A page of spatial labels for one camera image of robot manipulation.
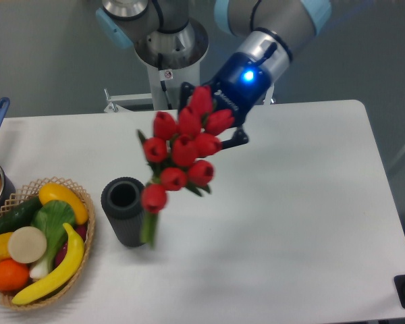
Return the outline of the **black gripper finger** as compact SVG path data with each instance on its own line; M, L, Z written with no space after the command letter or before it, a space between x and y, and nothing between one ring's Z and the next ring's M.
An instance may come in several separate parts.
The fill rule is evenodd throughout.
M221 150L242 146L248 143L249 137L244 130L244 126L238 126L229 140L224 140L221 142L222 144Z
M189 82L183 82L180 87L180 100L178 106L178 115L186 108L191 108L191 111L198 118L202 117L201 103L202 90L201 86L194 86Z

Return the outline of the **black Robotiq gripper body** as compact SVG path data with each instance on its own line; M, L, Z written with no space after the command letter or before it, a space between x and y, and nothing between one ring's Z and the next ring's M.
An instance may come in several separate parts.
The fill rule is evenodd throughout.
M234 117L233 127L241 126L248 112L271 85L271 75L263 66L264 55L253 60L241 52L234 53L221 69L204 85L211 89L217 109L227 109Z

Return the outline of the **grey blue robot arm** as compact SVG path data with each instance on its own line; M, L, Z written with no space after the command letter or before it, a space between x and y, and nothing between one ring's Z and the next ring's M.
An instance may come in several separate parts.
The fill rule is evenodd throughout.
M259 102L271 104L273 89L295 54L320 33L331 15L329 1L217 1L214 18L242 44L209 80L220 109L234 116L228 149L248 142L243 125ZM188 12L187 1L104 1L96 12L107 37L133 47L145 64L156 110L181 110L200 82L209 49L205 27Z

